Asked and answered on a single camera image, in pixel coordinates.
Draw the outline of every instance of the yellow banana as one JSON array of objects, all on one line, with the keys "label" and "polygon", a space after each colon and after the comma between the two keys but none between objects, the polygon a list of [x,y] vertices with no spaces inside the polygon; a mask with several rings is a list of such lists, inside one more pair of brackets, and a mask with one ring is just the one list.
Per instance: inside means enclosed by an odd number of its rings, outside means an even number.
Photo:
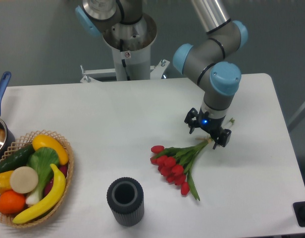
[{"label": "yellow banana", "polygon": [[13,223],[23,224],[50,210],[62,197],[65,189],[65,176],[55,164],[51,164],[53,170],[53,186],[50,192],[41,201],[19,213]]}]

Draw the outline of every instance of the white table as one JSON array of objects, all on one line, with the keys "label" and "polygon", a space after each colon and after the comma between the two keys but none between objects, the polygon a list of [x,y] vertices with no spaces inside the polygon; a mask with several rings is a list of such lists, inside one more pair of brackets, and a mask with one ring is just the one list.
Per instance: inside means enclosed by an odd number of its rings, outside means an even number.
[{"label": "white table", "polygon": [[[271,78],[243,75],[228,111],[234,117],[226,148],[208,146],[193,177],[201,201],[181,197],[150,164],[150,148],[187,147],[187,112],[203,91],[190,80],[167,79],[9,87],[2,119],[15,137],[35,130],[65,136],[75,152],[75,175],[62,209],[46,224],[15,230],[0,224],[0,238],[240,238],[305,233],[292,204],[305,187]],[[145,215],[127,228],[107,204],[117,178],[139,181]]]}]

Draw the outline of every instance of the red fruit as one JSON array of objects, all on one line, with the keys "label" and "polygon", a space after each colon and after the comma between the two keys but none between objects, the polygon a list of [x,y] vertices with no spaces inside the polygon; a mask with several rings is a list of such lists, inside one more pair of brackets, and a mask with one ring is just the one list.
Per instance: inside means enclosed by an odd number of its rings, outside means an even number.
[{"label": "red fruit", "polygon": [[44,189],[44,197],[46,197],[47,194],[50,192],[52,186],[53,186],[53,178],[46,184],[46,187]]},{"label": "red fruit", "polygon": [[175,165],[171,170],[175,176],[179,176],[183,173],[184,168],[182,165]]},{"label": "red fruit", "polygon": [[157,159],[153,159],[153,157],[151,158],[151,163],[153,164],[153,165],[156,165],[157,164]]},{"label": "red fruit", "polygon": [[168,181],[168,183],[172,183],[174,181],[174,175],[173,174],[168,175],[167,181]]},{"label": "red fruit", "polygon": [[181,194],[186,196],[189,191],[190,191],[190,188],[189,188],[188,183],[187,182],[183,182],[183,184],[181,185]]},{"label": "red fruit", "polygon": [[161,173],[161,175],[167,177],[168,175],[171,174],[171,169],[164,166],[164,167],[162,167],[160,173]]},{"label": "red fruit", "polygon": [[68,175],[68,165],[62,165],[59,167],[59,170],[63,173],[65,177]]},{"label": "red fruit", "polygon": [[164,161],[168,158],[166,155],[162,155],[157,159],[157,164],[163,166]]},{"label": "red fruit", "polygon": [[163,163],[167,168],[172,168],[173,166],[176,165],[176,159],[173,157],[168,157],[164,163]]},{"label": "red fruit", "polygon": [[181,185],[186,180],[186,175],[179,175],[175,176],[174,178],[174,184],[175,185]]},{"label": "red fruit", "polygon": [[151,148],[151,151],[155,154],[158,154],[163,150],[164,150],[164,147],[162,145],[155,145]]}]

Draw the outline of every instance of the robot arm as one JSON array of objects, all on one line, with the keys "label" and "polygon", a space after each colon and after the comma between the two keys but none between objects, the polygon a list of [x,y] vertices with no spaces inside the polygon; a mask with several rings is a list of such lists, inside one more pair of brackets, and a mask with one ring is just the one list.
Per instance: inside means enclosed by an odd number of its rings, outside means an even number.
[{"label": "robot arm", "polygon": [[[173,57],[175,68],[205,91],[200,111],[192,108],[185,123],[190,133],[200,127],[211,135],[215,146],[225,147],[231,131],[223,129],[222,123],[238,90],[241,72],[236,65],[223,60],[245,44],[248,33],[241,22],[231,21],[220,0],[191,1],[208,39],[198,47],[182,45]],[[149,78],[150,45],[156,29],[154,21],[143,14],[142,0],[83,0],[76,15],[92,35],[103,32],[104,40],[114,50],[117,80]],[[146,47],[149,54],[145,57],[149,59],[139,56],[141,61],[135,61],[132,56],[127,64],[119,58],[120,54],[114,56],[115,50],[136,54]]]},{"label": "robot arm", "polygon": [[189,125],[190,133],[200,127],[211,135],[215,146],[225,147],[231,131],[221,126],[238,90],[241,71],[236,65],[222,60],[244,45],[248,33],[241,22],[231,21],[220,0],[192,0],[192,4],[208,39],[198,47],[182,45],[174,55],[173,64],[205,94],[200,112],[192,108],[185,123]]},{"label": "robot arm", "polygon": [[117,23],[138,22],[143,16],[143,5],[142,0],[83,0],[75,12],[85,30],[97,36]]}]

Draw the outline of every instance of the grey wall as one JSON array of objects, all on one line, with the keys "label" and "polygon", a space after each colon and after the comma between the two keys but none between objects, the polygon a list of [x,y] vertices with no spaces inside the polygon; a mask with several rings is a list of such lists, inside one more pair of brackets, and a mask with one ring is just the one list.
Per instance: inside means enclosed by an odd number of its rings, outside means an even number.
[{"label": "grey wall", "polygon": [[[0,0],[0,76],[11,86],[77,83],[84,69],[113,68],[110,50],[86,35],[74,8],[80,0]],[[305,101],[305,0],[225,0],[232,17],[248,28],[248,43],[227,60],[242,73],[271,75],[285,120]],[[144,0],[158,36],[152,64],[172,61],[184,43],[198,45],[206,34],[188,0]],[[181,77],[173,67],[169,77]],[[305,119],[291,133],[305,173]]]}]

